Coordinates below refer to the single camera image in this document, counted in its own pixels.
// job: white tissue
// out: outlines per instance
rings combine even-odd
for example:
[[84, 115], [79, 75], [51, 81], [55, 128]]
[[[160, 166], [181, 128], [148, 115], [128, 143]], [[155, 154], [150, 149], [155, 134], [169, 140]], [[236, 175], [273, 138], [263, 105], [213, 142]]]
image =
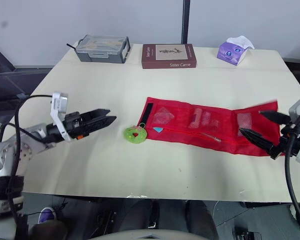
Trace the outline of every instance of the white tissue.
[[255, 49], [252, 42], [248, 38], [246, 38], [245, 36], [229, 37], [226, 40], [226, 42], [238, 45], [238, 46], [242, 47], [243, 49], [247, 49], [247, 48]]

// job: blue tag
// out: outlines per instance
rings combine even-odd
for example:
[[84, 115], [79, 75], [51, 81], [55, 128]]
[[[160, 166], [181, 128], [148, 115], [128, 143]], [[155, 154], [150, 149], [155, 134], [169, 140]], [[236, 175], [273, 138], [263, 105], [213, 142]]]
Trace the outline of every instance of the blue tag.
[[154, 127], [154, 130], [156, 130], [158, 133], [161, 133], [163, 131], [162, 127]]

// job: white wall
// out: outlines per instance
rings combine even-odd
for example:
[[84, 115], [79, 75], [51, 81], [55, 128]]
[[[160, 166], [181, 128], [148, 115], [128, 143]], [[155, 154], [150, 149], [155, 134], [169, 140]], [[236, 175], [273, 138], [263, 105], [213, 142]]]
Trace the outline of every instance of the white wall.
[[85, 34], [180, 43], [182, 0], [0, 0], [0, 51], [15, 66], [53, 66]]
[[218, 47], [240, 35], [300, 59], [300, 0], [191, 0], [188, 43]]

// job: gray storage box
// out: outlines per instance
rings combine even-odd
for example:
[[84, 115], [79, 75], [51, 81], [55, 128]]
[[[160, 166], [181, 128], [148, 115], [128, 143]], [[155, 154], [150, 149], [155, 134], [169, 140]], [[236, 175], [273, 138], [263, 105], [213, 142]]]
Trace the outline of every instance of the gray storage box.
[[127, 36], [85, 35], [79, 41], [75, 52], [81, 62], [123, 64], [130, 48]]

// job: red mesh bag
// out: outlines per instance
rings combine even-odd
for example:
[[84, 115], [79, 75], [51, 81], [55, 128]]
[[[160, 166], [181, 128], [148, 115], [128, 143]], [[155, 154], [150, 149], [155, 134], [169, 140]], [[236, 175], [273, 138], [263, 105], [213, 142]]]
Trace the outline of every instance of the red mesh bag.
[[139, 124], [145, 124], [147, 139], [190, 144], [231, 154], [267, 156], [239, 131], [239, 128], [252, 129], [278, 144], [279, 125], [259, 114], [265, 110], [277, 111], [277, 101], [228, 110], [148, 97]]

